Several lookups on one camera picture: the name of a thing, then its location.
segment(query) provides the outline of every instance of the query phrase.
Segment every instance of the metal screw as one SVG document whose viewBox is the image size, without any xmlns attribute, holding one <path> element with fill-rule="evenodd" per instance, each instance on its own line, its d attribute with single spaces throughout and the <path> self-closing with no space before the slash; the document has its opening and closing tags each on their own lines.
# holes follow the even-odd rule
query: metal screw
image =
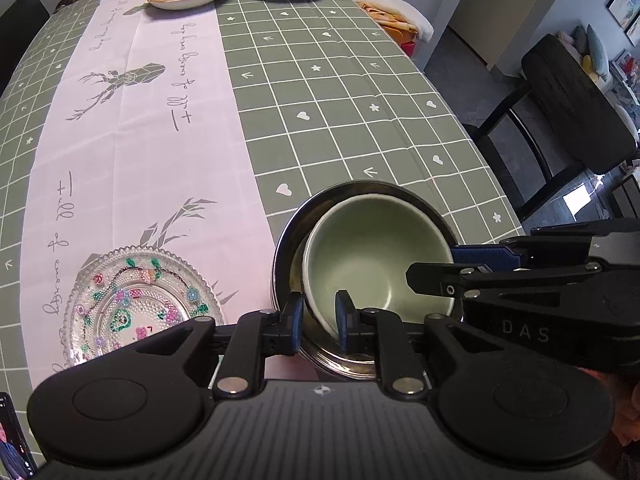
<svg viewBox="0 0 640 480">
<path fill-rule="evenodd" d="M 401 394 L 418 394 L 424 390 L 424 383 L 413 377 L 400 377 L 391 385 L 396 392 Z"/>
<path fill-rule="evenodd" d="M 249 387 L 249 383 L 242 377 L 225 377 L 218 381 L 218 389 L 228 394 L 239 394 Z"/>
</svg>

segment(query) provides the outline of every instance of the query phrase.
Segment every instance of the green checkered tablecloth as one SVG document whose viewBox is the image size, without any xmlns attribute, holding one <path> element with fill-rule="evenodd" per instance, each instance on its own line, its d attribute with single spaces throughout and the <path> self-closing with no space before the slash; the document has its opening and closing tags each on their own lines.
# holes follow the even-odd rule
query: green checkered tablecloth
<svg viewBox="0 0 640 480">
<path fill-rule="evenodd" d="M 423 197 L 461 242 L 519 232 L 441 95 L 353 0 L 219 0 L 217 12 L 274 240 L 301 202 L 366 178 Z"/>
<path fill-rule="evenodd" d="M 0 391 L 12 395 L 38 462 L 26 421 L 31 380 L 20 323 L 24 211 L 47 114 L 100 1 L 81 0 L 52 16 L 0 99 Z M 274 240 L 313 194 L 369 178 L 423 197 L 460 242 L 522 233 L 438 91 L 352 0 L 218 0 L 215 8 Z M 68 291 L 60 294 L 66 301 Z"/>
<path fill-rule="evenodd" d="M 9 392 L 38 464 L 44 462 L 29 432 L 31 381 L 20 325 L 20 241 L 29 177 L 56 88 L 101 0 L 54 14 L 25 53 L 0 98 L 0 391 Z"/>
</svg>

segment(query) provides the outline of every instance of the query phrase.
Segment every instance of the green bowl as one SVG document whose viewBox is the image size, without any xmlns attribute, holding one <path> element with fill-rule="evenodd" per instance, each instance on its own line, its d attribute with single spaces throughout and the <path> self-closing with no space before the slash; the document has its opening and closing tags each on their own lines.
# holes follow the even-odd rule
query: green bowl
<svg viewBox="0 0 640 480">
<path fill-rule="evenodd" d="M 352 196 L 329 209 L 309 235 L 302 261 L 309 309 L 336 339 L 335 293 L 342 289 L 357 308 L 384 308 L 408 322 L 450 314 L 453 299 L 418 295 L 406 284 L 414 262 L 452 263 L 433 221 L 395 196 Z"/>
</svg>

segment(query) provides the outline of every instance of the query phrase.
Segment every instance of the phone screen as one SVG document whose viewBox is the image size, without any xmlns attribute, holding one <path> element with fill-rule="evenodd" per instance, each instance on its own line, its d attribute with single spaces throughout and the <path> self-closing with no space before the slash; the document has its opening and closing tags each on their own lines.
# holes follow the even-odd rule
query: phone screen
<svg viewBox="0 0 640 480">
<path fill-rule="evenodd" d="M 12 480 L 34 475 L 36 464 L 8 393 L 0 392 L 0 461 Z"/>
</svg>

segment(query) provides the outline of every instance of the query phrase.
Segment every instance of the heart pattern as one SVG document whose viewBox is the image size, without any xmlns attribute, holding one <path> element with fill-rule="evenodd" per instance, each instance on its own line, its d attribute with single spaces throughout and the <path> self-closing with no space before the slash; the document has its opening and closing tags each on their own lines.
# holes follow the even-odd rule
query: heart pattern
<svg viewBox="0 0 640 480">
<path fill-rule="evenodd" d="M 284 196 L 291 196 L 293 192 L 289 189 L 289 186 L 283 182 L 278 186 L 278 189 L 276 189 L 276 193 L 280 193 Z"/>
</svg>

